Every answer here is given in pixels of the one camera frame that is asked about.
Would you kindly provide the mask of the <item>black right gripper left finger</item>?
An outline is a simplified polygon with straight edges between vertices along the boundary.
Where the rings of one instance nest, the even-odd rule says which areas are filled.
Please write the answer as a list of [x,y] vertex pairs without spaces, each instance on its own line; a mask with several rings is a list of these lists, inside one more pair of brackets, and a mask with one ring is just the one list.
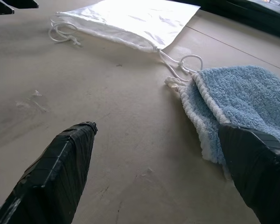
[[94,122],[59,133],[0,207],[0,224],[71,224],[87,182]]

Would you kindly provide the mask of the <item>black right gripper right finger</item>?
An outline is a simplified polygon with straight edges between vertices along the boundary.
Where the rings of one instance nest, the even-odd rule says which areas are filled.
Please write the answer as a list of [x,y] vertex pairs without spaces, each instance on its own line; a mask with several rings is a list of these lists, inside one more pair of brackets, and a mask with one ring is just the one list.
[[280,141],[247,127],[221,124],[224,158],[245,204],[261,224],[280,224]]

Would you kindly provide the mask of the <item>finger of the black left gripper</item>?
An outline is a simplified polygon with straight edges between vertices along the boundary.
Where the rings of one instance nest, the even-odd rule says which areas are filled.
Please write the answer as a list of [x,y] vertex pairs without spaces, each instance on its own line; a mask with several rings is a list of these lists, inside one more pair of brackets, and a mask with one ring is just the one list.
[[39,8],[35,0],[0,0],[0,15],[14,14],[16,9],[34,9]]

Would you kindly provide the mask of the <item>light blue fluffy towel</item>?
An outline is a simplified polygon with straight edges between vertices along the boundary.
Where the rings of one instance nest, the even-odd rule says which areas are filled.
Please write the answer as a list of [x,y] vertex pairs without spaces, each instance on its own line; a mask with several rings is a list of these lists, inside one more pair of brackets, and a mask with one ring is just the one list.
[[218,127],[223,123],[253,128],[280,141],[280,78],[259,66],[210,68],[189,80],[168,77],[165,84],[179,93],[194,124],[205,160],[226,165]]

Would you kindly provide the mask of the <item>white drawstring bag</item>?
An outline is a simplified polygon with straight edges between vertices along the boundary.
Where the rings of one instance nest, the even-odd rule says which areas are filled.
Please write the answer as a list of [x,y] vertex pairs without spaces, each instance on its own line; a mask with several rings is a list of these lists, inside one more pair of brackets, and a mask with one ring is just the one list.
[[164,49],[181,33],[199,6],[170,0],[102,0],[96,4],[66,12],[56,12],[48,35],[55,42],[81,43],[74,36],[79,31],[124,44],[147,53],[157,52],[161,60],[175,62],[184,72],[188,57],[175,61]]

